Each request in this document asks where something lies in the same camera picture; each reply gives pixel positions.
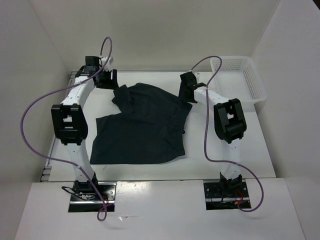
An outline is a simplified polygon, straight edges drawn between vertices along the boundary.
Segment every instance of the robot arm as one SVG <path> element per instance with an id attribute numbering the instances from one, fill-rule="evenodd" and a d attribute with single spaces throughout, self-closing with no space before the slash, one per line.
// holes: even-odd
<path id="1" fill-rule="evenodd" d="M 179 98 L 184 101 L 207 105 L 207 87 L 198 83 L 193 72 L 180 76 Z M 240 144 L 247 130 L 247 124 L 241 103 L 238 99 L 228 99 L 208 89 L 207 106 L 214 113 L 214 130 L 222 140 L 223 160 L 238 163 L 240 161 Z M 220 173 L 220 183 L 227 189 L 235 189 L 242 182 L 238 165 L 224 163 Z"/>
<path id="2" fill-rule="evenodd" d="M 102 71 L 93 80 L 83 84 L 81 82 L 93 75 L 100 65 L 106 61 L 105 57 L 86 56 L 85 66 L 83 66 L 75 76 L 74 84 L 78 86 L 72 88 L 61 104 L 53 105 L 51 115 L 55 136 L 65 145 L 70 160 L 79 165 L 88 176 L 96 181 L 96 175 L 92 169 L 86 148 L 86 138 L 88 136 L 88 125 L 83 113 L 85 102 L 94 88 L 116 89 L 117 70 L 109 70 L 112 58 Z M 87 177 L 76 166 L 73 166 L 75 181 L 87 184 Z"/>

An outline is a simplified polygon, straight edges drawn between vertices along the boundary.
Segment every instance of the white table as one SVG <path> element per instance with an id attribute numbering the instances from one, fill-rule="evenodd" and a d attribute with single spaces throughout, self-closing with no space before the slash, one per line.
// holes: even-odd
<path id="1" fill-rule="evenodd" d="M 169 93 L 178 95 L 180 74 L 183 72 L 119 72 L 119 86 L 128 87 L 136 83 L 146 83 L 160 87 Z M 206 83 L 211 72 L 201 72 L 200 82 Z M 120 112 L 111 102 L 114 97 L 112 90 L 94 89 L 84 106 L 84 115 L 89 127 L 86 147 L 91 155 L 92 142 L 97 135 L 96 118 Z M 208 154 L 212 159 L 221 160 L 221 140 L 214 130 L 213 113 L 210 113 L 210 128 L 208 134 Z M 242 163 L 249 167 L 259 178 L 275 178 L 266 142 L 253 105 L 244 106 L 247 131 L 244 133 L 240 157 Z M 204 155 L 204 131 L 206 122 L 205 106 L 194 104 L 185 124 L 183 144 L 185 156 L 164 164 L 145 165 L 93 165 L 99 181 L 152 181 L 152 180 L 202 180 L 218 179 L 221 171 L 220 163 L 212 163 Z M 69 160 L 65 147 L 56 140 L 51 156 Z M 50 161 L 52 170 L 50 182 L 74 181 L 73 167 L 64 163 Z M 252 178 L 249 172 L 243 171 L 244 178 Z"/>
<path id="2" fill-rule="evenodd" d="M 252 206 L 261 197 L 247 179 Z M 68 213 L 71 182 L 33 183 L 16 240 L 303 240 L 282 178 L 261 179 L 265 198 L 252 213 L 206 210 L 202 180 L 118 182 L 115 212 L 99 222 L 96 212 Z"/>

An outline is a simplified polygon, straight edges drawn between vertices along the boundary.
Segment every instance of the plastic basket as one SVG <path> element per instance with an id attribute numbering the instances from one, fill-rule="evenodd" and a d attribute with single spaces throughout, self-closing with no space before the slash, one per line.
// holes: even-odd
<path id="1" fill-rule="evenodd" d="M 214 77 L 217 93 L 223 97 L 255 104 L 267 99 L 267 93 L 252 59 L 247 56 L 222 56 L 222 66 Z M 217 58 L 210 60 L 212 71 L 219 67 Z"/>

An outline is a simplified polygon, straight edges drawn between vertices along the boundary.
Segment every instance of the metal base plate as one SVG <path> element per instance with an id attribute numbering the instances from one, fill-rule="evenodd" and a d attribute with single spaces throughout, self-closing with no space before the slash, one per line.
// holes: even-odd
<path id="1" fill-rule="evenodd" d="M 102 194 L 104 201 L 107 204 L 107 211 L 115 211 L 115 199 L 116 199 L 116 186 L 115 182 L 99 182 L 98 190 Z M 93 199 L 82 200 L 76 196 L 71 195 L 69 204 L 69 213 L 85 213 L 85 212 L 98 212 L 102 208 L 102 202 L 98 195 L 92 194 Z"/>
<path id="2" fill-rule="evenodd" d="M 241 187 L 238 189 L 241 194 L 237 190 L 229 193 L 228 195 L 223 194 L 219 181 L 204 182 L 203 187 L 205 206 L 207 210 L 238 209 L 236 202 L 242 198 L 241 194 L 243 195 L 243 200 L 248 200 L 241 204 L 241 208 L 251 208 L 247 184 L 244 181 L 242 182 Z"/>

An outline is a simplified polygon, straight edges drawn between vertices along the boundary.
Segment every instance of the black cloth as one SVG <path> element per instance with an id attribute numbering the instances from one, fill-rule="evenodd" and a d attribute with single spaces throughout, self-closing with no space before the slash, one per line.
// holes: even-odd
<path id="1" fill-rule="evenodd" d="M 121 113 L 96 119 L 92 165 L 159 164 L 185 155 L 182 134 L 190 103 L 144 83 L 113 92 Z"/>

